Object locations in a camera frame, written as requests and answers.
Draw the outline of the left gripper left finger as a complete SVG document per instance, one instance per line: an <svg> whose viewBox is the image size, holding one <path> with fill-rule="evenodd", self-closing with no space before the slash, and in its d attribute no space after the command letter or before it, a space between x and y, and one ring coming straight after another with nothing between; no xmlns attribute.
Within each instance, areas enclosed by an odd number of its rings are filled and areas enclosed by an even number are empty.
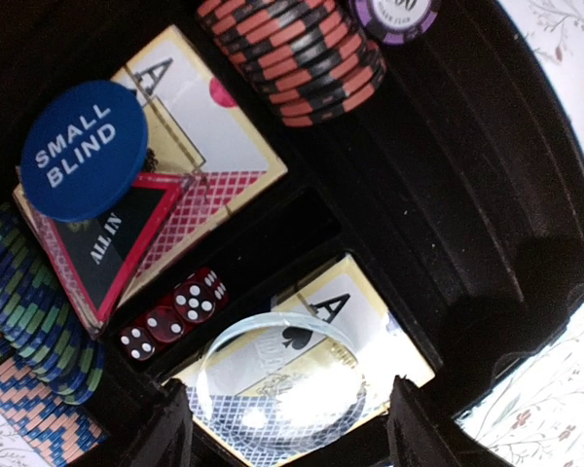
<svg viewBox="0 0 584 467"><path fill-rule="evenodd" d="M109 461L110 466L169 466L191 464L193 414L186 386L171 379L164 399L136 436Z"/></svg>

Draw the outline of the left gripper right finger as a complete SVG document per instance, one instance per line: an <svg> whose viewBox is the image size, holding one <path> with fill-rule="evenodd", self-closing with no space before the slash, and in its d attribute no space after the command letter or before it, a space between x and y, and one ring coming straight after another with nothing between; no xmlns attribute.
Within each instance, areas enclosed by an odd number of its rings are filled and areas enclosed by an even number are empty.
<svg viewBox="0 0 584 467"><path fill-rule="evenodd" d="M506 466L478 444L410 380L394 379L386 424L390 460L395 466Z"/></svg>

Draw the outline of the blue playing card box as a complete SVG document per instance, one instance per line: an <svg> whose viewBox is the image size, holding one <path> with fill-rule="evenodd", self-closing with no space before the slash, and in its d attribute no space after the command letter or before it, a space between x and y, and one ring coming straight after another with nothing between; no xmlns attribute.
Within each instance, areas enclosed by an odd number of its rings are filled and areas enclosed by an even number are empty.
<svg viewBox="0 0 584 467"><path fill-rule="evenodd" d="M430 364L350 254L313 271L273 297L252 316L270 312L306 314L342 331L352 342L366 378L367 398L362 415L346 433L321 447L276 450L251 447L208 426L198 413L195 383L209 344L195 362L175 372L174 377L186 386L189 407L197 426L246 465L282 466L322 449L372 418L386 413L396 377L407 378L421 386L435 376Z"/></svg>

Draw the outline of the red dice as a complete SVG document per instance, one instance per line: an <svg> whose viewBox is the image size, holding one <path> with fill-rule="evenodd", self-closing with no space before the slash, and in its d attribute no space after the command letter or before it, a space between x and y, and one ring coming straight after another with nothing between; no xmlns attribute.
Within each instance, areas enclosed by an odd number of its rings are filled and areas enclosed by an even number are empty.
<svg viewBox="0 0 584 467"><path fill-rule="evenodd" d="M118 346L131 361L150 360L209 320L229 300L229 290L214 269L197 269L130 321L119 332Z"/></svg>

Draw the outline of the black poker case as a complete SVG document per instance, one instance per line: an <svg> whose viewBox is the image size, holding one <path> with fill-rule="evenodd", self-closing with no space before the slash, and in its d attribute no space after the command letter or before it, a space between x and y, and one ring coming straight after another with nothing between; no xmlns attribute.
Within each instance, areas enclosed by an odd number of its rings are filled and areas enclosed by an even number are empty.
<svg viewBox="0 0 584 467"><path fill-rule="evenodd" d="M161 278L214 262L232 306L142 372L114 362L91 410L117 433L126 386L185 362L277 286L350 251L437 371L448 413L556 337L584 299L584 160L561 105L494 1L447 1L430 31L385 48L385 80L350 114L286 129L179 1L0 1L0 200L42 105L102 77L174 23L204 54L288 172Z"/></svg>

